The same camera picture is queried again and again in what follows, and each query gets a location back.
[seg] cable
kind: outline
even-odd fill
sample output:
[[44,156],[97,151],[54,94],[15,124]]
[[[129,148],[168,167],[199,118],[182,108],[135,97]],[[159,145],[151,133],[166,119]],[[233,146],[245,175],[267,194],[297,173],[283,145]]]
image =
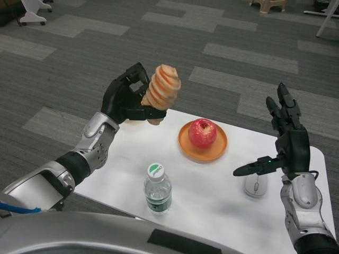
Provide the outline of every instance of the cable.
[[318,172],[318,171],[315,171],[315,170],[309,171],[309,173],[311,173],[311,174],[316,174],[316,176],[315,176],[316,179],[317,179],[318,176],[319,176],[319,172]]
[[41,212],[40,208],[27,209],[27,208],[17,207],[17,206],[14,206],[14,205],[8,205],[8,204],[1,203],[1,202],[0,202],[0,210],[9,211],[9,212],[12,212],[12,213],[21,213],[21,214]]

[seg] black strip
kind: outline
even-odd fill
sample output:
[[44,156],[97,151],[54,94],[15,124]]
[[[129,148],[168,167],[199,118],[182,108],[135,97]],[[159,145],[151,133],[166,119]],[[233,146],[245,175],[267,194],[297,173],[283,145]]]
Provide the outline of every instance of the black strip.
[[53,175],[50,171],[46,170],[41,172],[41,175],[64,197],[68,197],[71,194],[70,186],[65,187],[58,180],[58,178]]
[[213,246],[159,229],[153,230],[147,242],[183,254],[221,254],[221,250]]
[[298,254],[339,254],[336,241],[325,234],[309,234],[295,244]]
[[55,161],[63,165],[70,172],[74,178],[75,186],[91,174],[87,160],[77,152],[70,151]]

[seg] white mouse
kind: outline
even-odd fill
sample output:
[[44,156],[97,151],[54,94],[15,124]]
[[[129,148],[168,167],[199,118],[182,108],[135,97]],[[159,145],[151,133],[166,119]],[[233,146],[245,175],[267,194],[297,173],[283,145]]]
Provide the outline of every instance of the white mouse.
[[251,174],[246,176],[244,191],[250,197],[262,197],[267,190],[267,175],[258,176]]

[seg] blue cable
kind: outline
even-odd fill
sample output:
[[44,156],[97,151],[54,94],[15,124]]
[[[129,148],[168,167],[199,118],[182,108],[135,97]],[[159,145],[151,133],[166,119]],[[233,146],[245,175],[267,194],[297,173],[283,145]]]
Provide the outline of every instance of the blue cable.
[[5,203],[0,202],[0,210],[5,210],[13,213],[39,213],[41,212],[41,208],[35,208],[35,209],[27,209],[27,208],[22,208],[22,207],[17,207],[14,205],[8,205]]

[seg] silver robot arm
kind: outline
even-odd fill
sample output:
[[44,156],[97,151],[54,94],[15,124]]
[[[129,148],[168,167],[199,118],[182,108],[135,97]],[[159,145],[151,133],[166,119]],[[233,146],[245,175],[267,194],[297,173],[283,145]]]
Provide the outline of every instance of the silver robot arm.
[[322,217],[323,197],[316,178],[310,172],[282,177],[280,196],[286,211],[286,229],[297,253],[338,254],[337,243]]
[[86,124],[81,141],[72,151],[13,182],[2,193],[15,198],[20,207],[61,208],[75,186],[106,163],[108,149],[118,130],[113,120],[97,112]]
[[[130,85],[139,81],[142,86],[133,91]],[[38,211],[61,210],[64,200],[74,188],[94,170],[104,166],[120,123],[126,119],[164,118],[166,111],[141,106],[148,84],[149,78],[140,63],[112,81],[104,94],[101,111],[86,124],[79,144],[55,161],[44,164],[10,184],[0,193],[0,218],[34,212],[32,210],[35,208]]]
[[285,224],[298,254],[339,254],[339,247],[321,214],[322,194],[316,187],[318,172],[309,171],[310,146],[306,128],[299,122],[298,103],[283,83],[278,87],[281,108],[268,97],[267,108],[272,126],[279,132],[276,158],[259,158],[233,172],[234,176],[264,175],[282,168],[281,200],[285,207]]

